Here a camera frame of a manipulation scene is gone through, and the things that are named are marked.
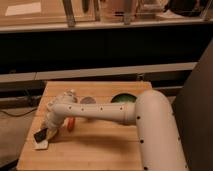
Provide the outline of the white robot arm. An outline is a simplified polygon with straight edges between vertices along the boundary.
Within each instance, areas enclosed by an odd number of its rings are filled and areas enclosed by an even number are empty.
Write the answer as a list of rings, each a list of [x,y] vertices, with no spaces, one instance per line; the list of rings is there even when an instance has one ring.
[[[79,104],[63,93],[48,104],[44,123],[58,130],[67,117],[135,125],[143,171],[189,171],[170,102],[156,90],[145,90],[135,102]]]

